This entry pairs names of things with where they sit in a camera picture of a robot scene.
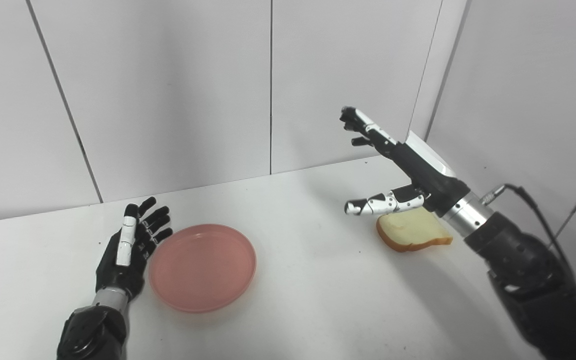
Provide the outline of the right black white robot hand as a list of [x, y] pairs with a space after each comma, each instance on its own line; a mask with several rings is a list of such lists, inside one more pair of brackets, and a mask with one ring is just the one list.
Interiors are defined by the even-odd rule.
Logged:
[[340, 121], [346, 131], [361, 135], [352, 139], [352, 146], [374, 148], [403, 171], [411, 182], [388, 193], [348, 200], [343, 207], [345, 214], [397, 214], [423, 207], [443, 216], [470, 193], [466, 183], [456, 178], [441, 158], [413, 132], [409, 132], [405, 142], [396, 141], [352, 106], [343, 107]]

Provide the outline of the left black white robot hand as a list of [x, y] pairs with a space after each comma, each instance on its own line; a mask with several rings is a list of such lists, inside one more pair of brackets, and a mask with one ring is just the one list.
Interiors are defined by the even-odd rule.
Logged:
[[142, 203], [129, 203], [118, 232], [109, 239], [96, 269], [95, 290], [119, 289], [132, 301], [146, 284], [149, 258], [159, 244], [173, 235], [170, 209], [157, 207], [151, 196]]

